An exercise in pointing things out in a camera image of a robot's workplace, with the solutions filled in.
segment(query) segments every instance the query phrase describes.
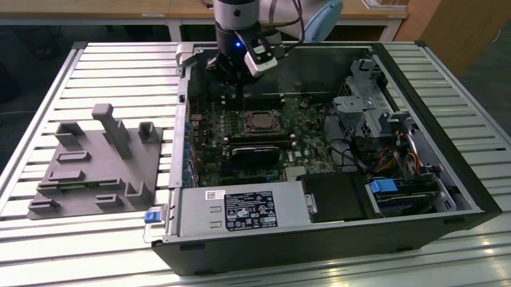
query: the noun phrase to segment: white table leg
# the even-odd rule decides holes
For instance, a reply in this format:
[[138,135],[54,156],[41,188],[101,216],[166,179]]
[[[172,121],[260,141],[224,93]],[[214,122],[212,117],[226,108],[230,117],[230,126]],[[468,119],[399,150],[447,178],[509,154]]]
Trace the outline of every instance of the white table leg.
[[169,39],[172,42],[182,42],[181,39],[181,19],[168,19],[166,21]]
[[384,27],[383,33],[380,36],[380,42],[393,41],[393,37],[396,37],[401,22],[403,22],[401,19],[388,20],[388,25]]

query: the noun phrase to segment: white cable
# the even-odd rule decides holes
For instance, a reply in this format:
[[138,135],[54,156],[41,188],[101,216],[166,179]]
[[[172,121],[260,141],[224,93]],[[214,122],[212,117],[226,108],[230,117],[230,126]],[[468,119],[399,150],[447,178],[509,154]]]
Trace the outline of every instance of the white cable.
[[36,111],[17,111],[17,112],[2,112],[0,115],[10,115],[10,114],[33,114]]
[[499,37],[500,37],[500,32],[501,32],[501,29],[499,29],[499,30],[497,30],[497,34],[496,34],[496,37],[495,37],[495,39],[493,39],[492,43],[495,43],[495,42],[496,42],[496,40],[499,39]]

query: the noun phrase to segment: slotted metal table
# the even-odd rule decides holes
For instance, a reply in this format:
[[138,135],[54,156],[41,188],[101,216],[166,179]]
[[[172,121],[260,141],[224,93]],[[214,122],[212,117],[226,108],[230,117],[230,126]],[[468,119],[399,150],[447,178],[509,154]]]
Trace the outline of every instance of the slotted metal table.
[[[144,212],[30,221],[60,121],[85,130],[96,103],[126,127],[164,128],[154,204],[168,200],[177,43],[88,43],[73,49],[0,177],[0,286],[460,286],[509,284],[511,138],[427,47],[384,44],[504,213],[417,251],[178,277],[144,242]],[[399,94],[388,86],[400,109]]]

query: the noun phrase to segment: metal bracket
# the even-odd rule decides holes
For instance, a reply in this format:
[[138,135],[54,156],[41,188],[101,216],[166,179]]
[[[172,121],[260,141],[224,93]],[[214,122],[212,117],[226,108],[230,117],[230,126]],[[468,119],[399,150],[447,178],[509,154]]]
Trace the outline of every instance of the metal bracket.
[[182,68],[193,62],[194,47],[192,43],[181,43],[176,49],[177,67]]

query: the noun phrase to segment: blue latch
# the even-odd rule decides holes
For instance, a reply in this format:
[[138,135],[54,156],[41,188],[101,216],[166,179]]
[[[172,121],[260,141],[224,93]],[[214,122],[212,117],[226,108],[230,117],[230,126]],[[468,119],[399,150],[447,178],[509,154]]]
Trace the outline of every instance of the blue latch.
[[148,212],[145,212],[144,222],[146,224],[148,223],[161,222],[161,211],[148,211]]
[[397,191],[393,179],[376,179],[368,184],[368,186],[371,187],[372,193],[391,193]]

